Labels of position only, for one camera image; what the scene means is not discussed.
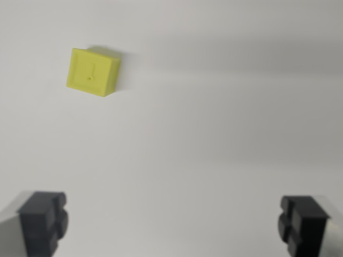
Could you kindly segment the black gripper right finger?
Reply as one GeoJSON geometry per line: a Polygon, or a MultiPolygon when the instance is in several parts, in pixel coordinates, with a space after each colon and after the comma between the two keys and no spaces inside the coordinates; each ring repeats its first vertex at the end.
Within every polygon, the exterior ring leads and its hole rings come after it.
{"type": "Polygon", "coordinates": [[[278,233],[292,257],[342,256],[342,211],[324,196],[284,195],[278,233]]]}

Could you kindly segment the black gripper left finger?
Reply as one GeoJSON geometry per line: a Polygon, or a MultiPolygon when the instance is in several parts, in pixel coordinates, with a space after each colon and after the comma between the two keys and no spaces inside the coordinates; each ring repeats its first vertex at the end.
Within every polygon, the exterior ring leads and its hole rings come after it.
{"type": "Polygon", "coordinates": [[[53,256],[68,229],[64,192],[23,191],[1,209],[1,256],[53,256]]]}

